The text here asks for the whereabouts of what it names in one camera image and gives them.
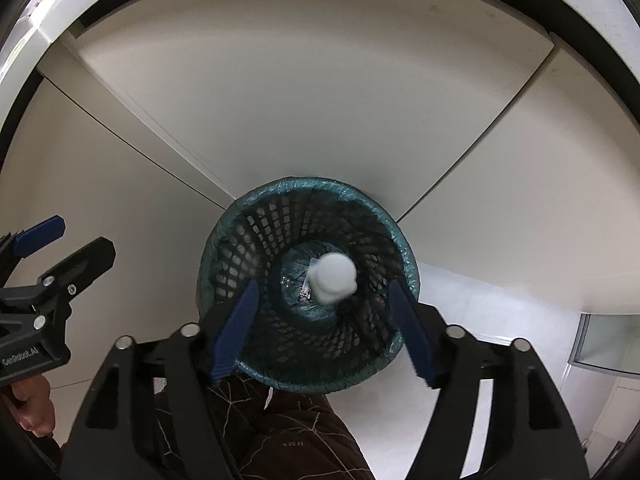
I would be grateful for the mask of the person's left hand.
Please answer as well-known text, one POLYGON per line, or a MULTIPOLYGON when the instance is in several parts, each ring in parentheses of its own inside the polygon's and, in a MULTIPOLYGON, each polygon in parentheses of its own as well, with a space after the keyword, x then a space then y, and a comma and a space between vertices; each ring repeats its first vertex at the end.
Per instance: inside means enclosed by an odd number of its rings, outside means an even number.
POLYGON ((14 398, 22 402, 20 408, 10 407, 15 421, 38 438, 50 437, 55 427, 55 412, 47 378, 37 375, 14 382, 11 388, 14 398))

